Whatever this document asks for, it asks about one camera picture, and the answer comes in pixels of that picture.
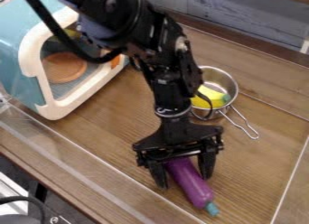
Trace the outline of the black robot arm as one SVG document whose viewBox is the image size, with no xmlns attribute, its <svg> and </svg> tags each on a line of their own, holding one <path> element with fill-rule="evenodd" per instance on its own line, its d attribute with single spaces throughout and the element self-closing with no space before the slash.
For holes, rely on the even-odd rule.
<svg viewBox="0 0 309 224">
<path fill-rule="evenodd" d="M 59 0 L 79 14 L 80 32 L 97 46 L 120 51 L 141 71 L 154 93 L 158 130 L 132 145 L 136 164 L 167 187 L 167 161 L 198 157 L 204 179 L 214 172 L 220 126 L 190 121 L 191 98 L 203 83 L 187 36 L 172 18 L 147 0 Z"/>
</svg>

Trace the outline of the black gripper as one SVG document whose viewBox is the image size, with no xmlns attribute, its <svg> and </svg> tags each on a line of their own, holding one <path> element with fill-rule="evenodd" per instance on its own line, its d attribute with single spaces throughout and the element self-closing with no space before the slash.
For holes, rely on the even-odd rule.
<svg viewBox="0 0 309 224">
<path fill-rule="evenodd" d="M 155 111 L 160 125 L 155 132 L 132 145 L 136 164 L 148 169 L 159 189 L 167 189 L 164 162 L 182 156 L 198 156 L 202 178 L 212 176 L 216 154 L 223 145 L 223 127 L 194 124 L 190 110 L 159 108 Z"/>
</svg>

